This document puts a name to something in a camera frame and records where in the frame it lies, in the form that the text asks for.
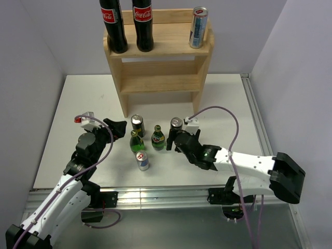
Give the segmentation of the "black yellow can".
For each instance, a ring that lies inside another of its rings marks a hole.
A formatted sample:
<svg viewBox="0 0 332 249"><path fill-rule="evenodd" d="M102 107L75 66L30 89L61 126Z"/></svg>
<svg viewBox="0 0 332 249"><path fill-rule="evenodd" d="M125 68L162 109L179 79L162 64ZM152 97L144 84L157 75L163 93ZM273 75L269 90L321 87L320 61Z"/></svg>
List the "black yellow can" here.
<svg viewBox="0 0 332 249"><path fill-rule="evenodd" d="M136 130L138 136L143 138L145 136L145 127L144 127L144 119L141 115L135 114L131 117L131 124L133 130Z"/></svg>
<svg viewBox="0 0 332 249"><path fill-rule="evenodd" d="M181 130L183 127L183 120L179 117L173 117L170 121L170 132L171 134L173 131Z"/></svg>

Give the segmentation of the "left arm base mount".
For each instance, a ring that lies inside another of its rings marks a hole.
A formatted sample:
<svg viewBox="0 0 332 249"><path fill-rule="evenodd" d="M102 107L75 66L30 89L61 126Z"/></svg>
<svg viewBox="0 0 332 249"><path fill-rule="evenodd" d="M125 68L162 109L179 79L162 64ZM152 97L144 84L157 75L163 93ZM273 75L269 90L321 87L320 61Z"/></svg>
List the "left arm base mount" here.
<svg viewBox="0 0 332 249"><path fill-rule="evenodd" d="M117 191L103 191L91 196L89 209L109 209L117 206L118 192ZM83 223L99 223L104 214L101 211L81 213L81 220Z"/></svg>

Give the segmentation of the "silver blue can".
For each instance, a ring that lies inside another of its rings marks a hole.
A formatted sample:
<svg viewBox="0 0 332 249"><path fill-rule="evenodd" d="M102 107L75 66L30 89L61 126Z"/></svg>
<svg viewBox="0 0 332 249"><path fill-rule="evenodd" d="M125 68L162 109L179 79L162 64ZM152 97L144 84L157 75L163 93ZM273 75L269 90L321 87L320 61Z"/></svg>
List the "silver blue can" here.
<svg viewBox="0 0 332 249"><path fill-rule="evenodd" d="M148 155L147 152L144 150L139 150L135 154L136 162L138 165L138 168L141 171L145 171L149 168L149 160L148 160Z"/></svg>
<svg viewBox="0 0 332 249"><path fill-rule="evenodd" d="M193 9L189 35L189 45L191 48L198 49L203 46L207 20L208 10L205 7L195 7Z"/></svg>

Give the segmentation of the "green glass bottle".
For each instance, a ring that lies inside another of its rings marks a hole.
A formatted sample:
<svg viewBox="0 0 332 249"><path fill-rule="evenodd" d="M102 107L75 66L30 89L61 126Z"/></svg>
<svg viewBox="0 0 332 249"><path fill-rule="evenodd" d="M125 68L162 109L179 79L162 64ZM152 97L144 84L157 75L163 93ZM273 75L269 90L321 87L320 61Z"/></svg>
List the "green glass bottle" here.
<svg viewBox="0 0 332 249"><path fill-rule="evenodd" d="M165 136L161 131L161 127L159 125L155 125L154 132L151 136L151 143L153 146L153 149L155 150L163 150L165 148L166 142L165 142Z"/></svg>
<svg viewBox="0 0 332 249"><path fill-rule="evenodd" d="M141 137L139 137L136 130L131 131L130 138L130 149L133 153L138 152L139 150L145 150L145 144Z"/></svg>

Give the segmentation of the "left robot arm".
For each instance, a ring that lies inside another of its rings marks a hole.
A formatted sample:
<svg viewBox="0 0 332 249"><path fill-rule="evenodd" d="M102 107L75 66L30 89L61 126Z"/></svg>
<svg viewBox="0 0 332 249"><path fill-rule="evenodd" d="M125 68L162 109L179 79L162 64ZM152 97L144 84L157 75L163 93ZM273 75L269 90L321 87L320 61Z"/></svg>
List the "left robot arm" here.
<svg viewBox="0 0 332 249"><path fill-rule="evenodd" d="M107 144L124 137L126 121L96 119L87 112L75 117L85 130L80 135L63 175L42 204L20 226L6 231L7 248L52 248L65 227L87 207L101 201L99 185L89 179L96 166L106 159Z"/></svg>

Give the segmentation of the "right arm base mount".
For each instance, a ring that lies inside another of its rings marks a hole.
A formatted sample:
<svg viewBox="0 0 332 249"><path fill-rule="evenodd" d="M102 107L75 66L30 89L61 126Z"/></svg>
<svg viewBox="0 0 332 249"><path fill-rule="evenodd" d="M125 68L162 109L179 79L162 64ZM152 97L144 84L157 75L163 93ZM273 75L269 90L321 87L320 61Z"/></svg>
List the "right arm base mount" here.
<svg viewBox="0 0 332 249"><path fill-rule="evenodd" d="M244 218L240 196L225 188L209 188L207 202L221 205L227 221L237 222Z"/></svg>

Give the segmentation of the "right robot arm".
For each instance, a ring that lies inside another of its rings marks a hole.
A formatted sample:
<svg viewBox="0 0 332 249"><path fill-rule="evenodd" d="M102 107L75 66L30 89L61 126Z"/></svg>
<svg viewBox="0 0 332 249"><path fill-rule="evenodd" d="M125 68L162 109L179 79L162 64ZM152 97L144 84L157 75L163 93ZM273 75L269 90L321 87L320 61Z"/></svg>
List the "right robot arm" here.
<svg viewBox="0 0 332 249"><path fill-rule="evenodd" d="M279 200L298 204L306 173L286 153L275 156L255 156L237 152L216 145L201 145L200 131L191 134L185 130L170 129L167 150L183 153L189 163L203 169L228 171L225 198L236 202L242 196L274 195Z"/></svg>

